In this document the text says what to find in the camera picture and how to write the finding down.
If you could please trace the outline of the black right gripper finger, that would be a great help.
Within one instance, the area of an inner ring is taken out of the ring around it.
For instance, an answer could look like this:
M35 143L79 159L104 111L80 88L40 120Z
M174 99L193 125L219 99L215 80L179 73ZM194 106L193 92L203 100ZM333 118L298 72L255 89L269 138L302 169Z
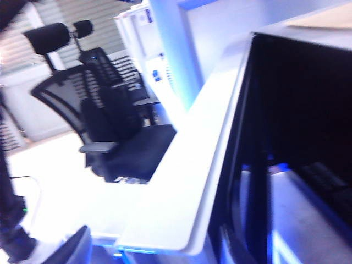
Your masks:
M54 254L53 263L90 263L91 232L87 225L82 226Z

